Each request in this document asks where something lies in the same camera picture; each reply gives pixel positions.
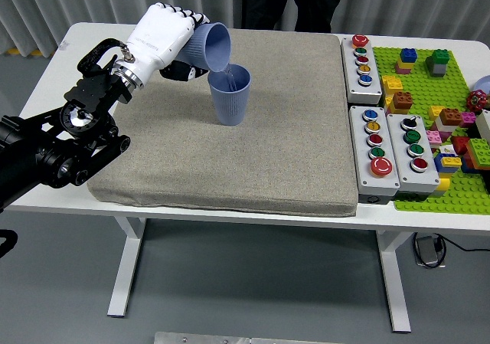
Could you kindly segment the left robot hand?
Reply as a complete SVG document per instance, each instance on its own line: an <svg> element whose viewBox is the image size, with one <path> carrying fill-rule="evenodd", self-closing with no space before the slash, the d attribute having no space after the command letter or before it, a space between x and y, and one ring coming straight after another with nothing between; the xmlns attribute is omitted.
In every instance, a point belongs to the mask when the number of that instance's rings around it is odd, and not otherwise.
<svg viewBox="0 0 490 344"><path fill-rule="evenodd" d="M136 77L136 85L146 85L157 70L165 78L180 81L204 74L206 70L179 61L177 56L194 30L209 21L202 13L178 6L160 2L151 5L126 42L134 61L124 67Z"/></svg>

